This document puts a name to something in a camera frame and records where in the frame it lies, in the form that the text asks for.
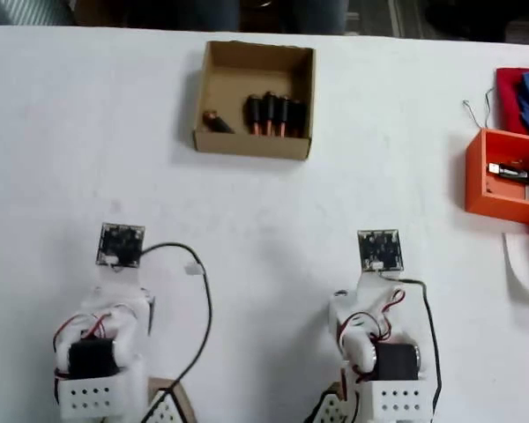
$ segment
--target cardboard base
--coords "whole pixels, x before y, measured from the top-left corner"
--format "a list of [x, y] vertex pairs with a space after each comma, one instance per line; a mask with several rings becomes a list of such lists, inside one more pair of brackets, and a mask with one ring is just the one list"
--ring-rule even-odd
[[[153, 398], [155, 398], [155, 395], [157, 395], [157, 392], [159, 390], [164, 390], [166, 387], [170, 386], [170, 384], [173, 382], [172, 379], [163, 379], [160, 377], [150, 377], [149, 378], [149, 404], [153, 401]], [[176, 405], [179, 407], [184, 414], [184, 417], [186, 418], [187, 423], [196, 423], [196, 415], [194, 414], [194, 409], [192, 408], [192, 405], [190, 404], [190, 400], [188, 399], [188, 396], [186, 395], [186, 391], [184, 390], [183, 386], [179, 383], [176, 385], [174, 389], [176, 400], [178, 401], [178, 404]]]

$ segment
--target black wire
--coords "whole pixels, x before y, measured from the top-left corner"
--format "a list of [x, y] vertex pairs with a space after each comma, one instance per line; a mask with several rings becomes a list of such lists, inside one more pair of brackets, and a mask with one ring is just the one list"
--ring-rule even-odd
[[178, 247], [179, 249], [185, 249], [189, 253], [192, 254], [194, 257], [194, 260], [196, 260], [196, 263], [199, 264], [199, 266], [202, 268], [202, 277], [204, 278], [204, 288], [205, 288], [205, 296], [208, 301], [208, 323], [205, 327], [205, 333], [204, 338], [202, 339], [202, 343], [200, 344], [200, 347], [198, 348], [196, 355], [190, 362], [190, 364], [178, 375], [176, 379], [173, 380], [173, 382], [163, 390], [162, 395], [159, 397], [157, 401], [153, 403], [147, 414], [144, 416], [144, 418], [141, 420], [141, 423], [146, 423], [151, 416], [155, 413], [157, 410], [157, 407], [160, 403], [162, 403], [167, 395], [169, 395], [174, 388], [180, 383], [180, 381], [183, 379], [186, 374], [194, 367], [194, 365], [197, 363], [198, 359], [200, 358], [200, 355], [202, 355], [202, 351], [204, 350], [205, 344], [207, 343], [207, 340], [210, 336], [210, 329], [212, 328], [212, 315], [213, 315], [213, 306], [212, 306], [212, 296], [210, 295], [210, 285], [208, 283], [208, 277], [205, 273], [205, 267], [202, 264], [202, 261], [197, 256], [196, 251], [194, 251], [192, 248], [190, 248], [188, 245], [181, 244], [179, 242], [162, 242], [161, 244], [155, 244], [148, 249], [143, 250], [141, 252], [141, 256], [144, 256], [147, 253], [150, 253], [151, 251], [154, 251], [155, 249], [161, 249], [163, 247]]
[[433, 349], [435, 350], [435, 368], [437, 373], [437, 389], [435, 390], [435, 395], [433, 396], [433, 414], [435, 415], [435, 410], [437, 408], [437, 402], [439, 401], [439, 395], [441, 395], [441, 388], [443, 387], [443, 383], [441, 381], [441, 363], [439, 360], [439, 347], [437, 345], [437, 337], [435, 335], [435, 325], [433, 324], [433, 315], [431, 314], [431, 307], [429, 306], [429, 301], [427, 299], [427, 286], [420, 280], [388, 278], [387, 276], [383, 275], [382, 272], [378, 272], [378, 276], [380, 276], [380, 278], [382, 279], [391, 280], [393, 282], [418, 285], [421, 286], [423, 290], [423, 302], [425, 303], [425, 308], [427, 309], [429, 327], [431, 328], [431, 337], [433, 338]]
[[359, 393], [354, 393], [354, 413], [353, 413], [353, 419], [351, 420], [351, 423], [354, 423], [356, 421], [356, 416], [359, 413]]

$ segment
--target perforated white block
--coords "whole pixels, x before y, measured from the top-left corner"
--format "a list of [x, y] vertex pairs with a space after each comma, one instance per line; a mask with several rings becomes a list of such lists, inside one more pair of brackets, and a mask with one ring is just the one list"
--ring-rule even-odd
[[58, 390], [62, 420], [112, 417], [118, 423], [137, 423], [147, 407], [147, 378], [140, 356], [117, 375], [60, 381]]
[[362, 421], [431, 421], [433, 392], [425, 381], [373, 381], [360, 384]]
[[[157, 393], [151, 404], [153, 404], [155, 401], [157, 401], [160, 396], [162, 395], [162, 392]], [[180, 413], [178, 412], [178, 408], [176, 407], [175, 402], [173, 401], [173, 398], [170, 395], [167, 395], [162, 401], [159, 406], [157, 406], [157, 410], [155, 411], [154, 415], [149, 418], [147, 421], [148, 423], [186, 423]]]
[[117, 416], [126, 413], [127, 377], [116, 375], [59, 382], [62, 419]]

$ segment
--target usb drive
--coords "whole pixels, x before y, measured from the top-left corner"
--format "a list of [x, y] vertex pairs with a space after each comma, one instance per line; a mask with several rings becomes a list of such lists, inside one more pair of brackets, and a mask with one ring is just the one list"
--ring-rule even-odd
[[488, 163], [488, 171], [500, 178], [529, 185], [529, 170], [504, 165], [503, 163]]

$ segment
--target copper battery terminal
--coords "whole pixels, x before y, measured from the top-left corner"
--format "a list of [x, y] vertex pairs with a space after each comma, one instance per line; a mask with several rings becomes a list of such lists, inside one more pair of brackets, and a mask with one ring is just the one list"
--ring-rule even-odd
[[274, 120], [274, 107], [277, 101], [276, 94], [269, 91], [263, 97], [263, 113], [262, 120], [264, 125], [264, 134], [267, 136], [274, 135], [272, 133], [272, 121]]
[[215, 110], [206, 110], [203, 115], [204, 123], [214, 132], [226, 132], [235, 134], [231, 127], [218, 116]]
[[247, 124], [253, 135], [261, 135], [261, 103], [260, 97], [255, 94], [251, 94], [245, 103]]
[[275, 112], [276, 112], [275, 121], [276, 121], [276, 124], [278, 125], [276, 133], [279, 137], [286, 136], [289, 104], [290, 104], [290, 99], [286, 95], [279, 97], [277, 107], [275, 109]]

